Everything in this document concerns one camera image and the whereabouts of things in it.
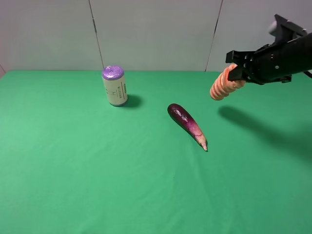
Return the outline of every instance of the can label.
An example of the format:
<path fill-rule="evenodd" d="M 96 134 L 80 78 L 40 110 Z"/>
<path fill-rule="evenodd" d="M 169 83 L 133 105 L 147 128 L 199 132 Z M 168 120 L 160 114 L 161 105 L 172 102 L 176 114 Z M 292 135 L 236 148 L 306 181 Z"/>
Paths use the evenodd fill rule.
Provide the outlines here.
<path fill-rule="evenodd" d="M 125 76 L 116 80 L 103 79 L 108 101 L 112 105 L 122 105 L 127 99 Z"/>

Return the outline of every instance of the eggplant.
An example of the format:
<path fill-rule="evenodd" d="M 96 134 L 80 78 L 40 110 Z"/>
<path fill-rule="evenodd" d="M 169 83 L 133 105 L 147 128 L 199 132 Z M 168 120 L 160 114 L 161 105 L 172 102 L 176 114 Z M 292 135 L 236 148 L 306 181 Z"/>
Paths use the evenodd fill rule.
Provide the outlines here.
<path fill-rule="evenodd" d="M 182 106 L 172 103 L 168 106 L 167 111 L 177 124 L 184 128 L 205 151 L 208 151 L 207 140 L 203 132 L 193 117 Z"/>

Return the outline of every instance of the green tablecloth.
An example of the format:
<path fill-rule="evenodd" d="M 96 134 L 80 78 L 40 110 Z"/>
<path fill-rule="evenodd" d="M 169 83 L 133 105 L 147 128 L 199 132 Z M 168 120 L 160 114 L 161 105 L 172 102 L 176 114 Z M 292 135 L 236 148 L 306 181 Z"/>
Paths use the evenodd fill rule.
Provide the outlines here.
<path fill-rule="evenodd" d="M 1 234 L 311 234 L 312 80 L 209 97 L 218 73 L 100 71 L 0 80 Z M 204 150 L 167 114 L 182 105 Z"/>

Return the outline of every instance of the wall seam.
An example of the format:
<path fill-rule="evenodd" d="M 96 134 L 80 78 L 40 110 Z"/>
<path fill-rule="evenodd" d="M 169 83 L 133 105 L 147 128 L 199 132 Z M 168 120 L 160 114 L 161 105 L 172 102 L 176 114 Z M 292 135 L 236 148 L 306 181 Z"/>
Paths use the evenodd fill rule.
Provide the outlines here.
<path fill-rule="evenodd" d="M 4 71 L 4 73 L 6 73 L 5 69 L 1 66 L 1 64 L 0 64 L 0 68 Z"/>
<path fill-rule="evenodd" d="M 209 54 L 208 54 L 208 61 L 207 61 L 207 65 L 206 65 L 205 72 L 207 71 L 207 68 L 208 68 L 208 65 L 209 65 L 209 60 L 210 60 L 211 51 L 212 51 L 213 46 L 214 46 L 215 33 L 216 33 L 216 29 L 217 29 L 217 27 L 218 27 L 218 23 L 219 23 L 219 18 L 220 18 L 220 14 L 221 14 L 222 5 L 223 5 L 223 0 L 221 0 L 221 4 L 220 4 L 220 8 L 219 8 L 218 17 L 217 17 L 216 22 L 215 22 L 213 41 L 211 42 L 211 46 L 210 46 L 210 51 L 209 51 Z"/>
<path fill-rule="evenodd" d="M 93 26 L 94 26 L 94 32 L 95 32 L 96 38 L 97 38 L 97 47 L 98 47 L 98 51 L 99 51 L 99 56 L 100 56 L 100 58 L 101 58 L 102 67 L 104 68 L 104 63 L 103 63 L 103 57 L 102 57 L 101 47 L 100 47 L 99 41 L 98 41 L 98 31 L 97 31 L 97 27 L 96 27 L 96 22 L 95 22 L 95 20 L 94 20 L 94 16 L 93 16 L 93 11 L 92 11 L 92 6 L 91 6 L 90 0 L 88 0 L 88 2 L 89 2 L 90 12 L 91 12 L 91 16 L 92 16 L 92 22 L 93 22 Z"/>

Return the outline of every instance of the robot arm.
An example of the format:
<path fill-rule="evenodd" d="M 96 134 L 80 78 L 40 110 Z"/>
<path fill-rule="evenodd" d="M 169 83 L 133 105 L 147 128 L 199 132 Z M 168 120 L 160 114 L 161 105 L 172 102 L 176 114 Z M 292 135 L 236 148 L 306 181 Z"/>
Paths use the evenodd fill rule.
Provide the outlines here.
<path fill-rule="evenodd" d="M 305 73 L 312 69 L 312 33 L 275 15 L 275 22 L 269 28 L 275 42 L 264 45 L 256 51 L 230 51 L 227 63 L 237 66 L 229 72 L 229 81 L 243 80 L 249 83 L 265 84 L 290 82 L 292 74 Z"/>

